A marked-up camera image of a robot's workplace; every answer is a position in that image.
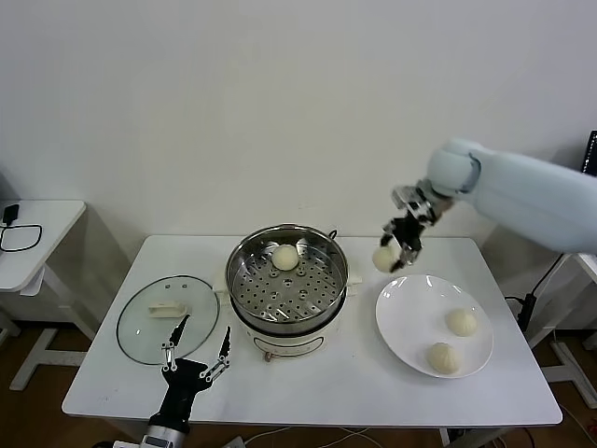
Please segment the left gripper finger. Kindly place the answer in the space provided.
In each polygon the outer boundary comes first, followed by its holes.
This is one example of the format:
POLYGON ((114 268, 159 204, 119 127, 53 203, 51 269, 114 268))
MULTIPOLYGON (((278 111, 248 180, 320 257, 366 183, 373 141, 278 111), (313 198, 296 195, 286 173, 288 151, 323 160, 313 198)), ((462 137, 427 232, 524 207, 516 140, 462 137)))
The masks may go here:
POLYGON ((216 363, 200 374, 200 377, 205 382, 214 382, 225 370, 229 368, 230 331, 231 328, 227 327, 225 337, 218 352, 216 363))
POLYGON ((180 339, 182 337, 186 323, 189 320, 189 318, 189 314, 184 315, 181 322, 173 329, 168 340, 161 345, 161 351, 164 355, 164 363, 161 367, 161 370, 163 372, 177 370, 175 361, 175 350, 180 342, 180 339))

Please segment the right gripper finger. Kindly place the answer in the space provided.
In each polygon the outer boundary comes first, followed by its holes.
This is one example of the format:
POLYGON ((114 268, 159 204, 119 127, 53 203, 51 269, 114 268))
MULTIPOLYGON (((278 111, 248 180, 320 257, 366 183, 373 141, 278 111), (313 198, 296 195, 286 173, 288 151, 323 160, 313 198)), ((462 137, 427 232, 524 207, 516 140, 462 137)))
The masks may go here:
POLYGON ((394 263, 392 264, 391 271, 397 272, 400 271, 408 266, 411 266, 419 257, 422 248, 411 248, 409 246, 406 247, 394 247, 394 263))
POLYGON ((393 218, 382 227, 382 237, 380 238, 380 247, 388 247, 392 245, 400 245, 396 238, 400 218, 393 218))

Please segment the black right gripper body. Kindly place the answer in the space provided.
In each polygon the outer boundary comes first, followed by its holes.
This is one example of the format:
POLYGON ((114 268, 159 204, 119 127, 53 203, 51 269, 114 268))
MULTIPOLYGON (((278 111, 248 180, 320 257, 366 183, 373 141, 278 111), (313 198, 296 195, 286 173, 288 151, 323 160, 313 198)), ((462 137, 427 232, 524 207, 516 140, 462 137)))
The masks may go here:
POLYGON ((421 234, 424 226, 412 215, 393 219, 393 235, 401 248, 421 250, 421 234))

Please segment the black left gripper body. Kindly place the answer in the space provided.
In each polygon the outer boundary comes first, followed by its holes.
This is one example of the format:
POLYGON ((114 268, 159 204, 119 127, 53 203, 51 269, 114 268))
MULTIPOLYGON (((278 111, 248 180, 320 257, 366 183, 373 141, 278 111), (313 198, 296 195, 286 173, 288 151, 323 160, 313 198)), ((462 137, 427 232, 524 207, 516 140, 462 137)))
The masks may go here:
POLYGON ((160 405, 159 415, 177 421, 187 421, 195 396, 210 386, 202 373, 208 372, 206 364, 185 358, 175 360, 176 369, 163 372, 168 385, 160 405))

